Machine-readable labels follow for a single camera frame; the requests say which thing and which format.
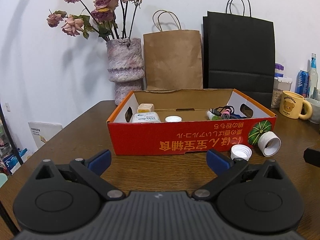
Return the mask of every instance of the yellow mug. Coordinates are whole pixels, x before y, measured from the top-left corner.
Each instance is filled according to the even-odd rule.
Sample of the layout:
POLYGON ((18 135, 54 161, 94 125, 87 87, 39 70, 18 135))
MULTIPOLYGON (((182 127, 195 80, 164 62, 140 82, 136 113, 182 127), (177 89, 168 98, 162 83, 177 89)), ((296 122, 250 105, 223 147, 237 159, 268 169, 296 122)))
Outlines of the yellow mug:
POLYGON ((291 91, 283 91, 279 112, 292 119, 307 120, 312 116, 312 106, 302 95, 291 91), (301 114, 303 105, 307 109, 306 114, 301 114))

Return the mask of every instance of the small white bottle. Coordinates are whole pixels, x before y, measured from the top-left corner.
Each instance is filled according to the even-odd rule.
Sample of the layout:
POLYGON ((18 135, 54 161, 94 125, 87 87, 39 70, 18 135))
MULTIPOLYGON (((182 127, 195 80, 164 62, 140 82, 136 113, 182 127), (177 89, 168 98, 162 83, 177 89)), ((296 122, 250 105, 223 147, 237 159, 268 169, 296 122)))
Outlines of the small white bottle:
POLYGON ((316 69, 316 54, 312 53, 311 68, 309 70, 309 85, 308 85, 309 98, 316 99, 317 84, 318 84, 318 73, 316 69))

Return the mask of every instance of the flower stem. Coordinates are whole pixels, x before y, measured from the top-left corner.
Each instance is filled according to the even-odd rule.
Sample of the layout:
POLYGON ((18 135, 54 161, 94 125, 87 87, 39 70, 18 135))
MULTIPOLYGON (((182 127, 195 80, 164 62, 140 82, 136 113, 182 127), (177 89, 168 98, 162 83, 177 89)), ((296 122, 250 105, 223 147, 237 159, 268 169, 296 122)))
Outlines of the flower stem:
POLYGON ((116 27, 113 27, 113 28, 115 30, 115 34, 116 34, 117 39, 119 39, 119 34, 118 34, 118 31, 117 31, 117 28, 116 27))
MULTIPOLYGON (((98 21, 93 17, 93 15, 91 14, 91 12, 89 11, 89 9, 87 8, 87 6, 80 0, 80 2, 83 4, 83 6, 85 7, 85 9, 88 11, 88 13, 90 14, 90 16, 92 17, 92 19, 96 22, 96 24, 99 26, 98 21)), ((102 37, 105 41, 109 41, 110 39, 108 37, 102 37)))
POLYGON ((127 37, 127 33, 125 32, 125 22, 126 22, 126 19, 127 19, 127 10, 128 10, 128 1, 127 1, 126 4, 125 4, 125 12, 124 12, 124 20, 123 20, 123 30, 122 30, 122 33, 124 34, 124 35, 123 35, 124 37, 127 37))
POLYGON ((83 6, 85 7, 85 9, 88 11, 88 13, 90 14, 90 16, 92 17, 92 19, 96 22, 97 25, 99 25, 98 21, 93 17, 93 15, 91 14, 91 12, 89 11, 89 9, 87 8, 87 6, 85 6, 85 4, 80 0, 80 2, 83 4, 83 6))
POLYGON ((112 29, 111 29, 111 37, 114 39, 115 38, 115 36, 114 36, 114 34, 113 34, 113 32, 112 32, 112 29))
POLYGON ((123 16, 123 25, 125 25, 125 16, 124 16, 124 7, 122 4, 122 0, 120 0, 121 7, 122 7, 122 16, 123 16))
POLYGON ((92 29, 94 29, 95 32, 99 33, 99 31, 95 27, 92 26, 92 29))
POLYGON ((129 39, 128 39, 128 40, 130 40, 130 38, 131 38, 131 32, 132 32, 133 21, 134 21, 134 17, 136 16, 136 11, 137 11, 138 6, 139 6, 139 2, 137 2, 137 4, 136 4, 136 8, 134 9, 134 13, 133 13, 133 17, 132 17, 132 23, 131 23, 131 28, 130 28, 130 34, 129 34, 129 39))

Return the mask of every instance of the paper bag handle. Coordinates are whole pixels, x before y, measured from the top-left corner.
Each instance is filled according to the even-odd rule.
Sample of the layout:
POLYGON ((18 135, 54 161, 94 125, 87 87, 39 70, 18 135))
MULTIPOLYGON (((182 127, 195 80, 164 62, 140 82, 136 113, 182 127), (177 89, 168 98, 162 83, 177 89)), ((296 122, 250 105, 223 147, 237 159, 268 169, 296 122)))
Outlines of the paper bag handle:
MULTIPOLYGON (((243 0, 241 0, 241 1, 242 1, 242 4, 243 4, 243 16, 244 16, 245 6, 244 6, 243 0)), ((251 4, 250 4, 250 1, 249 1, 249 0, 247 0, 247 1, 248 1, 248 3, 249 3, 250 17, 252 17, 252 15, 251 15, 251 4)), ((228 0, 228 2, 227 2, 226 13, 227 13, 227 11, 228 11, 228 4, 229 4, 229 2, 230 2, 230 0, 228 0)), ((232 2, 233 2, 233 0, 231 0, 231 2, 230 2, 230 4, 229 4, 229 10, 230 10, 230 13, 231 13, 231 14, 232 14, 232 12, 231 12, 231 4, 232 4, 232 2)))
POLYGON ((152 16, 152 21, 153 21, 154 25, 157 27, 157 29, 158 29, 159 31, 163 32, 162 27, 161 27, 161 24, 160 24, 160 20, 159 20, 160 15, 163 14, 163 13, 168 13, 168 14, 171 16, 171 18, 174 20, 174 22, 175 22, 176 26, 178 27, 178 29, 181 30, 180 21, 179 21, 178 17, 177 17, 173 12, 169 12, 169 11, 166 11, 166 10, 157 10, 157 11, 153 14, 153 16, 152 16), (159 16, 158 16, 158 24, 159 24, 159 27, 160 27, 160 28, 156 25, 155 19, 154 19, 157 12, 162 12, 162 13, 160 13, 159 16))

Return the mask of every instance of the printed pumpkin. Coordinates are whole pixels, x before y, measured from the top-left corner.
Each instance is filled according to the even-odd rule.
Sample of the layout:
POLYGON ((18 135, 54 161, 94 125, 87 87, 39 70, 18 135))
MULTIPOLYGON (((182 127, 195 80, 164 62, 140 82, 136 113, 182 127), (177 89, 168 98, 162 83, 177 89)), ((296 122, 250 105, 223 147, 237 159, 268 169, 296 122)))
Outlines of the printed pumpkin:
POLYGON ((248 143, 252 146, 256 146, 258 144, 259 138, 265 132, 271 131, 272 124, 268 120, 263 120, 258 122, 250 131, 248 135, 248 143))

